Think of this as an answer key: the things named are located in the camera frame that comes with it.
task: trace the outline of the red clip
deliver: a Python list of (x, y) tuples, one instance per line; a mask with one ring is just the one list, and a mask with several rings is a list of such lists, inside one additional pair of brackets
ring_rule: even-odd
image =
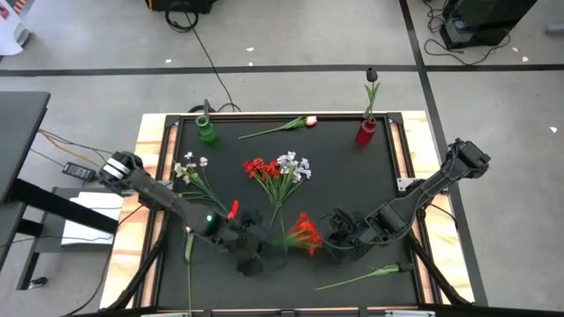
[(237, 210), (239, 210), (239, 201), (235, 199), (233, 201), (233, 205), (231, 206), (231, 211), (229, 211), (229, 213), (227, 214), (227, 218), (235, 218), (235, 216), (237, 216)]

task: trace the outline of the black flower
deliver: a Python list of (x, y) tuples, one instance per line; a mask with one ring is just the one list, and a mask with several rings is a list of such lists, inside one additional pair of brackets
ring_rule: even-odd
[(373, 70), (372, 67), (370, 67), (369, 69), (367, 69), (367, 81), (374, 83), (376, 80), (378, 80), (378, 73), (376, 72), (376, 70)]

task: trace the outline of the wooden table frame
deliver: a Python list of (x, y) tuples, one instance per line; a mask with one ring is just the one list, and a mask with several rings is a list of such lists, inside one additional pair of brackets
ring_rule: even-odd
[[(298, 116), (304, 114), (361, 114), (361, 112), (243, 114), (295, 114)], [(399, 132), (399, 128), (394, 122), (390, 124), (401, 177), (414, 176), (422, 179), (428, 178), (439, 169), (440, 164), (434, 148), (433, 137), (427, 123), (426, 114), (424, 111), (404, 111), (401, 112), (401, 114), (404, 122), (404, 135)], [(173, 125), (168, 132), (168, 144), (161, 144), (165, 131), (165, 120), (168, 115), (171, 114), (143, 115), (135, 149), (135, 154), (144, 161), (145, 170), (147, 170), (147, 172), (149, 172), (153, 177), (155, 177), (157, 173), (162, 175), (162, 180), (167, 180), (170, 175), (174, 153), (174, 143), (176, 139), (176, 126)], [(241, 114), (222, 113), (221, 115), (236, 116)], [(401, 150), (404, 142), (407, 142), (407, 146), (411, 154), (410, 158), (405, 158)], [(167, 149), (166, 153), (161, 153), (162, 149)], [(162, 171), (157, 171), (157, 165), (161, 157), (165, 159), (165, 162), (167, 163)], [(406, 164), (407, 159), (410, 159), (412, 162), (412, 171), (408, 168), (409, 164)], [(433, 204), (451, 212), (450, 201), (446, 195), (438, 195), (435, 197)], [(136, 196), (126, 198), (120, 219), (127, 217), (137, 206), (138, 202)], [(153, 228), (147, 227), (150, 217), (155, 217), (155, 226)], [(162, 213), (156, 213), (150, 216), (147, 208), (141, 208), (135, 215), (130, 217), (127, 222), (123, 223), (118, 228), (108, 266), (100, 308), (109, 306), (113, 303), (118, 298), (121, 291), (127, 286), (141, 262), (144, 244), (152, 244), (157, 239), (160, 232), (161, 220)], [(471, 288), (468, 269), (466, 268), (460, 239), (452, 219), (448, 215), (438, 211), (436, 208), (429, 207), (427, 208), (427, 217), (424, 224), (427, 231), (427, 239), (423, 239), (423, 241), (428, 240), (427, 246), (425, 246), (426, 243), (423, 242), (424, 247), (430, 247), (435, 264), (449, 282), (456, 288), (460, 295), (469, 301), (473, 301), (474, 295)], [(421, 228), (419, 228), (417, 224), (414, 224), (413, 230), (418, 237), (420, 237), (421, 234), (420, 229)], [(143, 284), (143, 295), (135, 299), (135, 303), (138, 306), (150, 306), (153, 302), (152, 289), (156, 276), (155, 263), (152, 265), (146, 276)], [(418, 267), (425, 302), (434, 303), (437, 301), (435, 300), (437, 297), (440, 298), (439, 301), (442, 300), (443, 302), (446, 302), (447, 300), (443, 294), (437, 295), (438, 290), (436, 289), (436, 285), (431, 283), (427, 270), (419, 259)], [(323, 308), (323, 310), (335, 309), (336, 308)], [(342, 307), (337, 309), (353, 310), (358, 309), (358, 307)], [(368, 309), (383, 309), (383, 307), (369, 307)]]

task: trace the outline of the green vase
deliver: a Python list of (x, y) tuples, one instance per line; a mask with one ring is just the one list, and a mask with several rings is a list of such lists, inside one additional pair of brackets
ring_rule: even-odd
[(200, 128), (197, 136), (205, 144), (214, 144), (218, 140), (218, 132), (213, 128), (210, 119), (205, 115), (200, 115), (196, 118), (196, 125)]

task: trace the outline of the black tabletop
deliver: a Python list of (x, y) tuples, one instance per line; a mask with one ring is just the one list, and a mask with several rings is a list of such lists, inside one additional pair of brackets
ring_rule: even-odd
[(43, 115), (48, 92), (0, 92), (0, 194), (4, 202), (19, 174)]
[[(285, 228), (295, 224), (305, 211), (314, 221), (333, 208), (348, 212), (369, 212), (381, 203), (397, 196), (394, 159), (390, 151), (390, 132), (387, 117), (379, 117), (377, 131), (369, 146), (358, 147), (354, 136), (360, 117), (325, 118), (312, 129), (297, 129), (255, 138), (237, 140), (265, 129), (272, 129), (288, 121), (245, 121), (231, 119), (214, 122), (220, 139), (213, 146), (197, 138), (193, 119), (184, 121), (177, 137), (176, 161), (193, 151), (199, 159), (209, 159), (206, 175), (217, 197), (230, 206), (233, 199), (241, 203), (241, 210), (259, 210), (270, 221), (272, 207), (262, 188), (244, 173), (241, 162), (255, 157), (276, 159), (287, 151), (296, 151), (298, 159), (311, 163), (312, 178), (304, 182), (285, 202), (282, 214)], [(187, 190), (177, 181), (176, 189)], [(162, 263), (157, 305), (166, 309), (188, 308), (187, 267), (182, 260), (182, 220), (170, 218), (167, 230), (167, 250)], [(281, 235), (273, 226), (272, 237)], [(398, 273), (367, 278), (326, 291), (316, 287), (345, 281), (367, 274), (374, 269), (396, 262), (411, 260), (403, 242), (388, 247), (375, 247), (356, 262), (340, 265), (323, 258), (322, 250), (314, 257), (300, 249), (292, 249), (287, 265), (280, 256), (263, 254), (269, 266), (256, 277), (244, 277), (235, 271), (230, 254), (218, 253), (205, 242), (197, 240), (192, 253), (192, 307), (194, 309), (268, 309), (288, 307), (344, 307), (344, 306), (405, 306), (417, 303), (414, 276)]]

